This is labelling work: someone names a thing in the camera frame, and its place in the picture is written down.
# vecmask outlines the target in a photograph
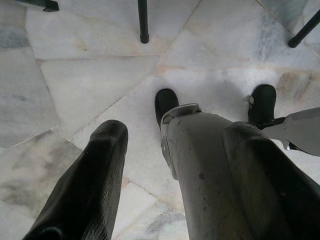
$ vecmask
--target chair leg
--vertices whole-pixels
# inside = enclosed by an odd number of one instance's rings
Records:
[[[320,23],[320,10],[307,22],[307,24],[289,42],[290,48],[295,48]]]
[[[143,44],[147,44],[149,42],[147,0],[138,0],[138,11],[140,23],[140,41]]]

